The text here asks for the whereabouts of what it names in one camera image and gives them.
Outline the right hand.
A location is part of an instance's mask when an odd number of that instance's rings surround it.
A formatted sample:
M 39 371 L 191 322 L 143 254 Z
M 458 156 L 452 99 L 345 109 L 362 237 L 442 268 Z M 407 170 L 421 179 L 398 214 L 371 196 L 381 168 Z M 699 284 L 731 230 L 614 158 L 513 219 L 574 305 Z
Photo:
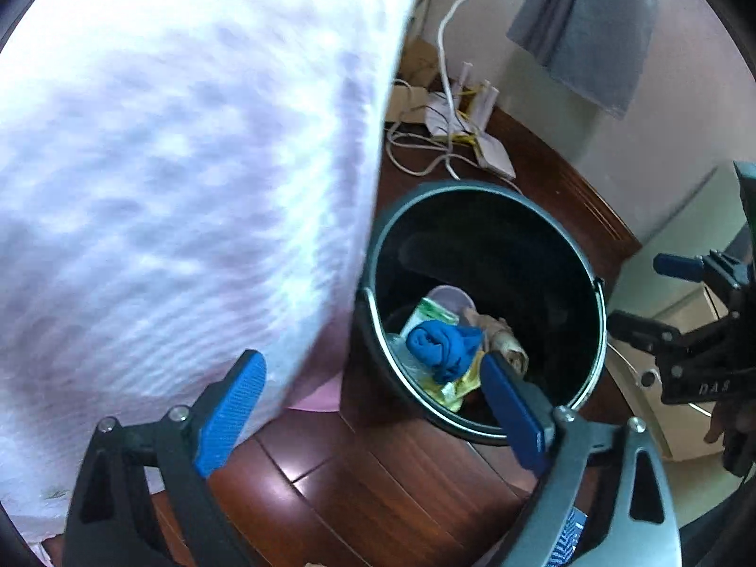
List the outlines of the right hand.
M 723 466 L 736 477 L 746 477 L 755 463 L 755 401 L 723 399 L 710 417 L 707 444 L 723 439 Z

